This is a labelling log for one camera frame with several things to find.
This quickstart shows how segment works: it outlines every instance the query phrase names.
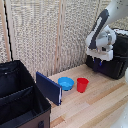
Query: wooden surface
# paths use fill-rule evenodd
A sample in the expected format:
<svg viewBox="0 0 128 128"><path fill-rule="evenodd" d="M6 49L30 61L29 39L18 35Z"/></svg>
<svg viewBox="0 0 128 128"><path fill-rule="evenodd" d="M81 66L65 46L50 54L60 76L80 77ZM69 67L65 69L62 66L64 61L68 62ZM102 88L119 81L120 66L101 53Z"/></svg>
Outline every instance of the wooden surface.
<svg viewBox="0 0 128 128"><path fill-rule="evenodd" d="M128 102L125 79L111 79L94 73L86 65L50 76L57 83L60 77L70 77L75 84L70 91L62 92L62 105L53 103L50 128L109 128ZM77 78L84 77L89 84L84 93L77 92Z"/></svg>

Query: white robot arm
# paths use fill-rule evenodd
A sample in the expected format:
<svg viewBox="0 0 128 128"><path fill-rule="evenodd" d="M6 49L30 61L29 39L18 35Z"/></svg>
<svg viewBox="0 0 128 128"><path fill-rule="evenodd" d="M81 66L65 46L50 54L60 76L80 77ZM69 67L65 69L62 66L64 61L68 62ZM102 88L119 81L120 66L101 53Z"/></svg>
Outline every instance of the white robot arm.
<svg viewBox="0 0 128 128"><path fill-rule="evenodd" d="M108 24L128 15L128 0L112 0L95 22L91 33L86 38L87 55L110 61L113 59L113 44L116 33Z"/></svg>

